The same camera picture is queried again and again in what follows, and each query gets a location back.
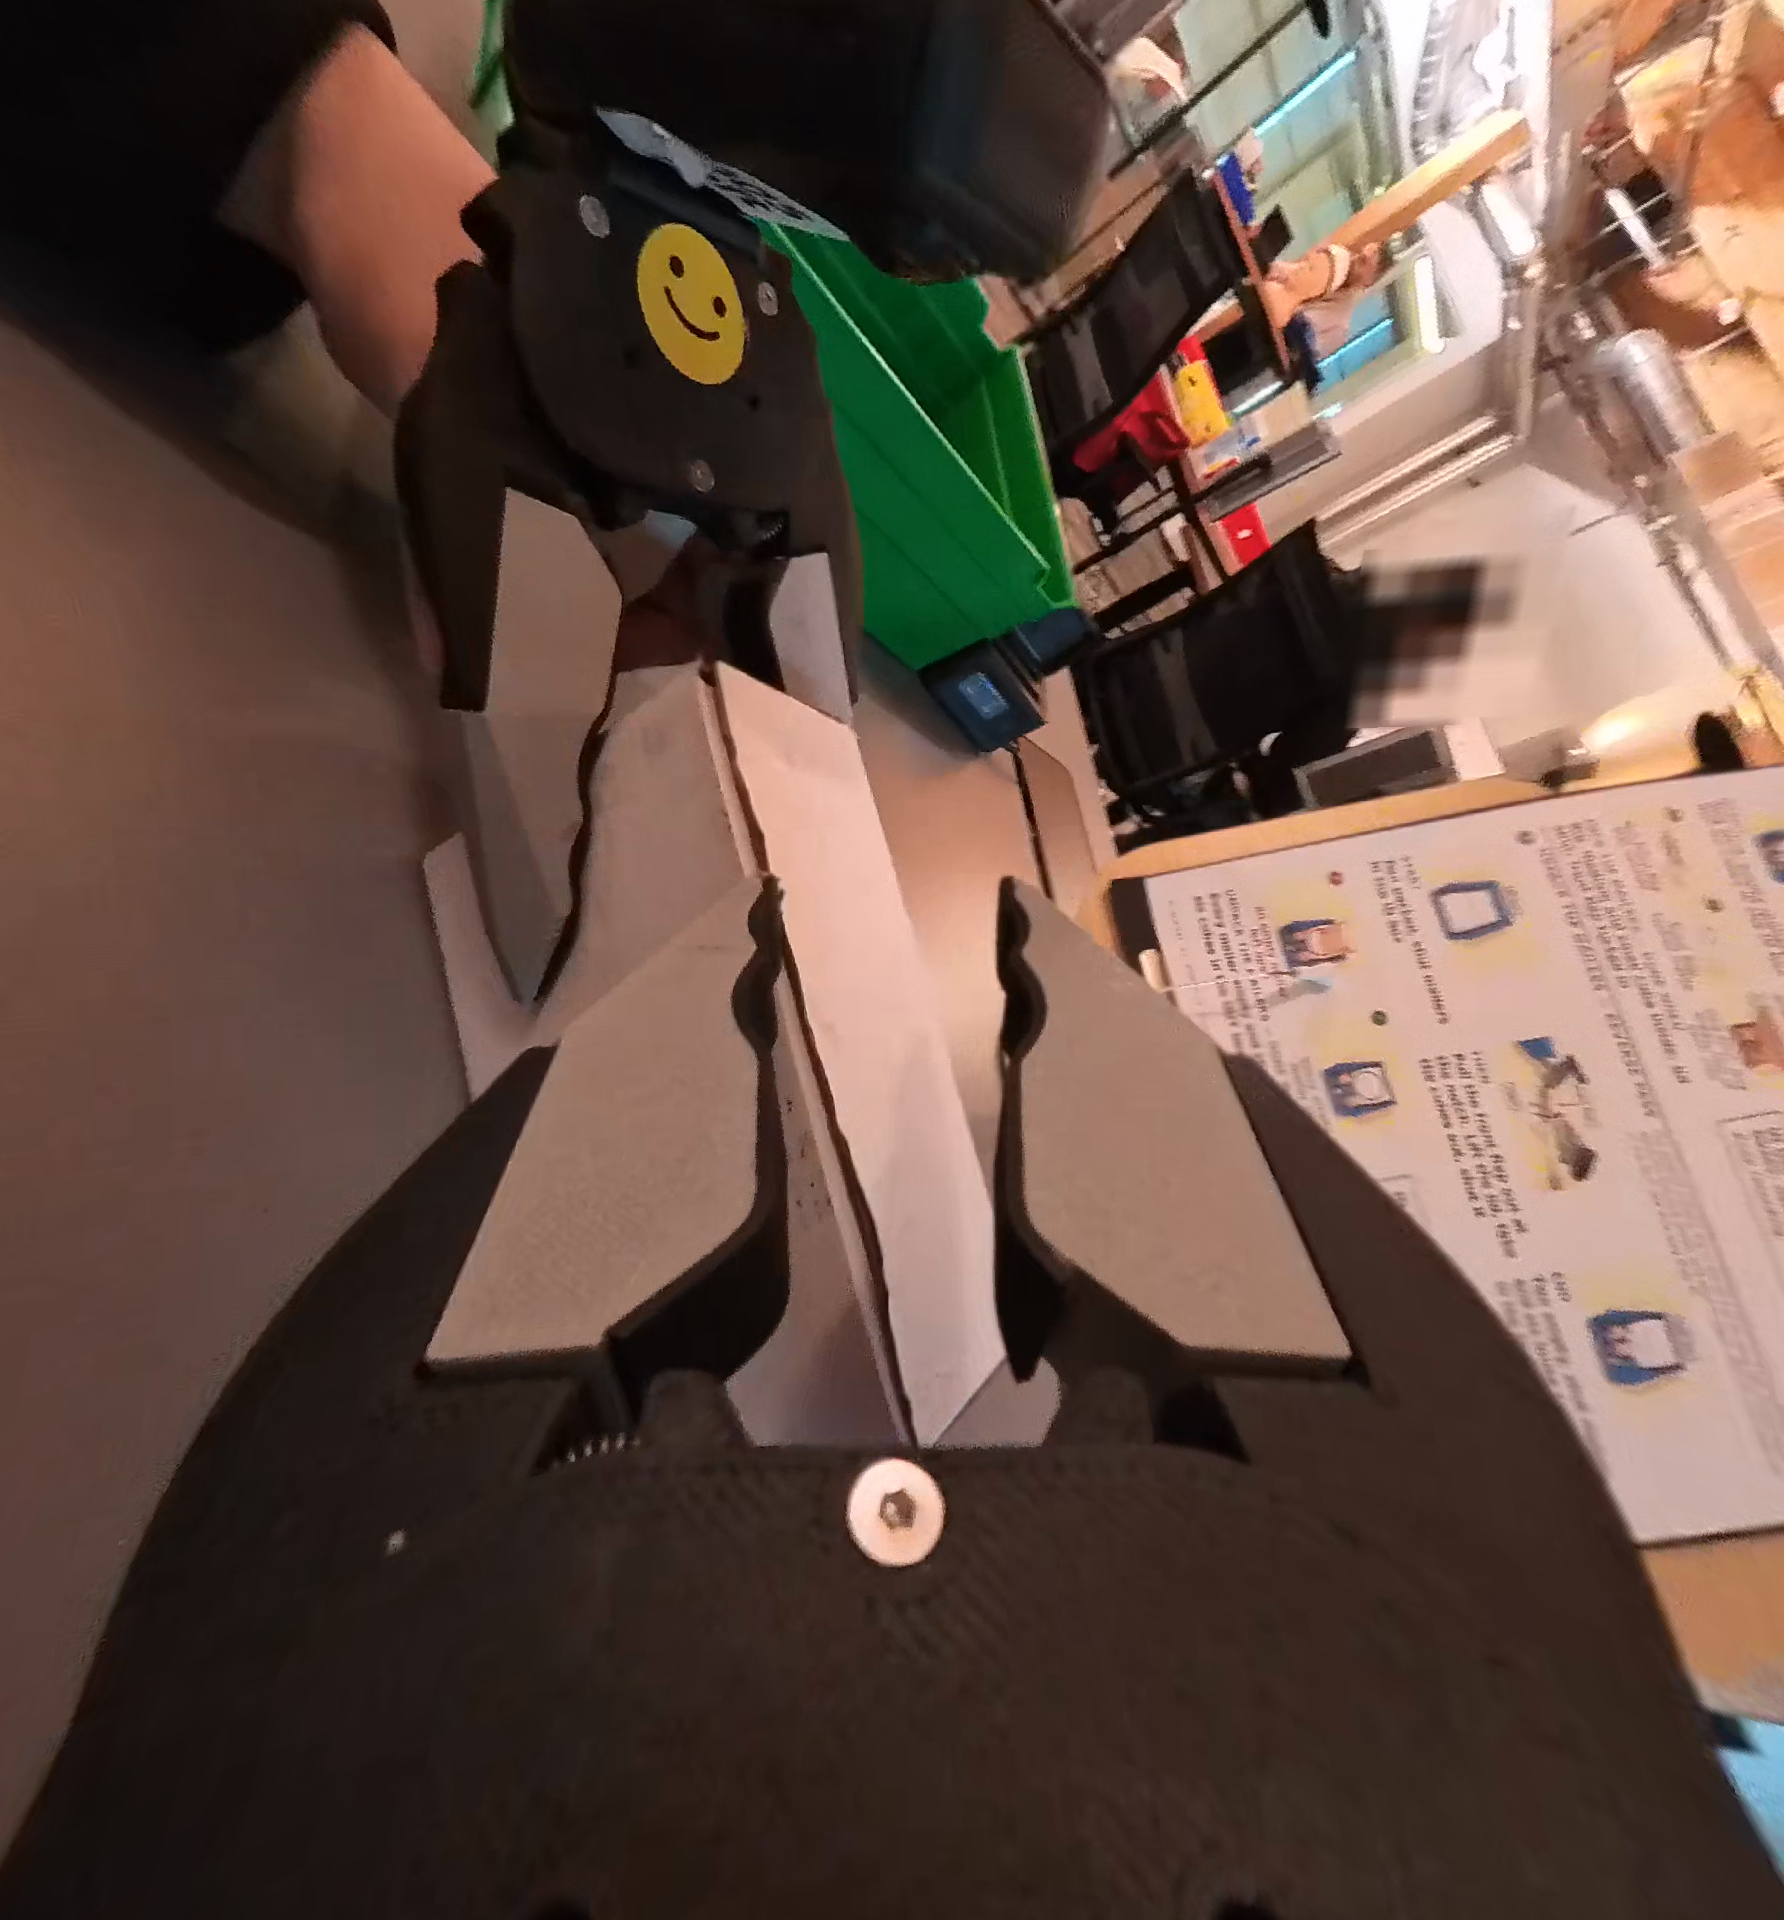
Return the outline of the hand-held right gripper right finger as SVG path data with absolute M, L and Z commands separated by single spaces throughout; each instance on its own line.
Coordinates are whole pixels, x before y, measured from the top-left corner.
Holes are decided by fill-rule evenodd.
M 1351 1344 L 1220 1048 L 999 884 L 994 1290 L 1018 1380 L 1328 1375 Z

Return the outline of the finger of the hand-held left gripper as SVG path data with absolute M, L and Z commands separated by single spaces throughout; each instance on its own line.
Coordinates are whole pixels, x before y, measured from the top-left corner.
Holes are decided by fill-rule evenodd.
M 621 607 L 577 515 L 504 494 L 486 690 L 453 717 L 453 801 L 479 923 L 522 1003 L 550 991 L 576 935 Z
M 715 658 L 804 707 L 856 717 L 856 661 L 826 551 L 738 562 L 722 579 Z

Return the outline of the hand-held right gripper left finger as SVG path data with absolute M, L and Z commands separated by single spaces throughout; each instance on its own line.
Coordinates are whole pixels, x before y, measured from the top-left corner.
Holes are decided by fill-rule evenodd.
M 732 1380 L 770 1341 L 790 1291 L 782 965 L 782 890 L 747 875 L 562 1027 L 431 1369 Z

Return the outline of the white cardboard mailer box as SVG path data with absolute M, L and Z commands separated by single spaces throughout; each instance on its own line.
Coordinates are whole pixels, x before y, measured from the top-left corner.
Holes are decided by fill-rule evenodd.
M 994 1308 L 994 1122 L 967 1114 L 856 732 L 733 670 L 628 672 L 590 800 L 583 911 L 537 1008 L 505 986 L 463 836 L 424 858 L 469 1095 L 738 879 L 776 878 L 790 1300 L 732 1380 L 744 1425 L 759 1441 L 1040 1439 L 1057 1381 L 1014 1377 Z

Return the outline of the green plastic bin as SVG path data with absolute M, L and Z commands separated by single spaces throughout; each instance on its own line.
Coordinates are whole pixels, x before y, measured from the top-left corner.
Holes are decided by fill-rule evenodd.
M 520 134 L 592 129 L 759 228 L 813 335 L 861 627 L 944 659 L 1072 592 L 983 278 L 1072 252 L 1104 163 L 1096 56 L 1053 3 L 487 3 Z

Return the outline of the person's left forearm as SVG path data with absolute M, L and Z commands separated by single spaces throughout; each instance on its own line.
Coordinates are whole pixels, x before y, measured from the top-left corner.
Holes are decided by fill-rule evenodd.
M 115 316 L 231 351 L 301 303 L 218 217 L 257 134 L 380 3 L 0 1 L 0 239 Z

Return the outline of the person's left hand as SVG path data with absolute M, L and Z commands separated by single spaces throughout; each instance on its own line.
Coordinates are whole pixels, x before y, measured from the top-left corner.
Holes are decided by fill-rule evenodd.
M 215 206 L 284 266 L 331 363 L 394 418 L 433 347 L 439 280 L 479 250 L 494 169 L 376 32 L 343 23 L 252 138 Z

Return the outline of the black device with small screen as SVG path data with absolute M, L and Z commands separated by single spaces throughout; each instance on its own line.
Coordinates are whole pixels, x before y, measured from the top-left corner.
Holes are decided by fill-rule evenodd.
M 922 666 L 917 682 L 975 751 L 999 751 L 1043 724 L 1046 685 L 1097 635 L 1084 607 L 1053 607 Z

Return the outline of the red storage bin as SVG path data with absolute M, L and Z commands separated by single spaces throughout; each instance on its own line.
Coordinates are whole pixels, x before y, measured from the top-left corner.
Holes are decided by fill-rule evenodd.
M 1102 473 L 1130 461 L 1163 468 L 1189 452 L 1191 439 L 1178 412 L 1172 373 L 1161 369 L 1114 419 L 1075 444 L 1068 461 L 1077 472 Z

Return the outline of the black mesh office chair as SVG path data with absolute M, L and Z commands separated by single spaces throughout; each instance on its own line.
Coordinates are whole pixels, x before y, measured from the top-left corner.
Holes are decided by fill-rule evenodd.
M 1096 773 L 1147 837 L 1308 806 L 1351 739 L 1361 592 L 1305 519 L 1218 587 L 1097 635 L 1072 666 Z

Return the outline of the silver ventilation duct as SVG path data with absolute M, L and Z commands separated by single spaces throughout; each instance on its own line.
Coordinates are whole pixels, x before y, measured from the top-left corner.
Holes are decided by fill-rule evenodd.
M 1669 461 L 1713 433 L 1673 347 L 1654 327 L 1599 342 L 1592 351 L 1592 368 L 1624 401 L 1655 460 Z

